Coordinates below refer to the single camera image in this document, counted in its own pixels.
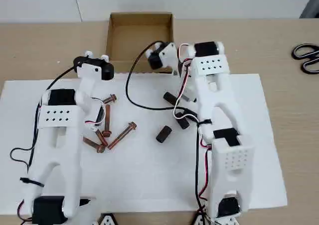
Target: open cardboard box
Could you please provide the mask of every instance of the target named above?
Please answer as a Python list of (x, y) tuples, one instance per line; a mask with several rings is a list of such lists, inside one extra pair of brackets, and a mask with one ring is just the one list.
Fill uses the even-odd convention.
[[(173, 42), (172, 13), (117, 12), (110, 15), (106, 55), (116, 72), (127, 72), (143, 49), (157, 40)], [(145, 55), (134, 71), (153, 72)]]

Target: white wall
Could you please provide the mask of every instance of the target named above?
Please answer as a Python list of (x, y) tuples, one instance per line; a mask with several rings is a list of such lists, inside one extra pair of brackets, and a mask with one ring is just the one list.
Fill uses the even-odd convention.
[(2, 22), (105, 20), (113, 11), (172, 11), (176, 18), (298, 18), (308, 0), (0, 0)]

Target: copper screw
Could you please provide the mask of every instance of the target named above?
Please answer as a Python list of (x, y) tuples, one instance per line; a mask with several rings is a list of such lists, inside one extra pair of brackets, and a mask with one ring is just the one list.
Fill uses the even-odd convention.
[(110, 113), (111, 106), (109, 104), (105, 105), (105, 126), (104, 126), (104, 131), (102, 131), (103, 137), (110, 137), (112, 132), (110, 131)]
[(98, 136), (98, 138), (100, 139), (101, 143), (103, 144), (104, 147), (108, 147), (109, 144), (106, 142), (105, 138), (103, 137), (102, 133), (100, 132), (99, 129), (97, 129), (95, 131), (96, 135)]
[(114, 94), (110, 94), (110, 97), (106, 98), (105, 100), (103, 100), (104, 104), (110, 103), (110, 102), (114, 102), (116, 101), (116, 96)]
[(105, 150), (105, 146), (104, 146), (104, 145), (102, 145), (102, 144), (97, 144), (97, 143), (91, 141), (91, 140), (88, 139), (88, 138), (83, 137), (83, 142), (86, 143), (86, 144), (88, 144), (88, 145), (90, 145), (91, 147), (95, 148), (95, 149), (96, 149), (96, 152), (98, 152), (98, 153), (103, 153), (104, 150)]
[(113, 147), (120, 142), (130, 131), (135, 130), (137, 125), (134, 122), (130, 122), (129, 126), (109, 145), (108, 149), (113, 149)]

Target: wooden desk surface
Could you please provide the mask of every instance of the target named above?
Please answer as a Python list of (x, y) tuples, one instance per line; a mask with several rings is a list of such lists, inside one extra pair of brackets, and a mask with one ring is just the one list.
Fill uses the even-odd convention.
[[(0, 24), (0, 90), (4, 80), (52, 79), (86, 49), (101, 55), (106, 36), (107, 22)], [(319, 75), (303, 74), (290, 53), (301, 42), (319, 44), (319, 20), (176, 20), (174, 37), (176, 43), (222, 41), (232, 73), (261, 76), (288, 206), (249, 211), (240, 224), (318, 224)], [(120, 225), (187, 225), (191, 217), (116, 214)], [(19, 224), (15, 216), (1, 216), (0, 223)]]

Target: black scissors handle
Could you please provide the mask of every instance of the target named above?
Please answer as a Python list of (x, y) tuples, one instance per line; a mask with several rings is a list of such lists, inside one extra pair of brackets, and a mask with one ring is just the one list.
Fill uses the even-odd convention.
[[(311, 52), (308, 52), (308, 53), (305, 53), (305, 54), (298, 54), (298, 51), (301, 48), (311, 48), (313, 50)], [(309, 69), (307, 69), (307, 66), (319, 62), (318, 55), (319, 55), (319, 46), (317, 46), (315, 44), (312, 44), (312, 43), (300, 44), (300, 45), (296, 46), (293, 49), (293, 51), (291, 52), (292, 58), (294, 58), (296, 60), (302, 60), (302, 59), (306, 59), (306, 58), (309, 59), (308, 61), (304, 62), (301, 65), (301, 70), (304, 73), (307, 73), (307, 74), (319, 74), (319, 70), (309, 70)]]
[[(313, 51), (299, 55), (299, 54), (298, 54), (298, 51), (299, 51), (301, 48), (312, 48)], [(296, 60), (301, 60), (301, 59), (305, 59), (305, 58), (311, 59), (311, 58), (313, 58), (313, 57), (316, 57), (318, 54), (319, 54), (319, 46), (317, 46), (317, 45), (315, 45), (315, 44), (312, 44), (312, 43), (303, 43), (303, 44), (300, 44), (300, 45), (298, 45), (297, 47), (295, 47), (295, 48), (293, 49), (293, 51), (291, 52), (291, 56), (292, 56), (294, 59), (296, 59)]]

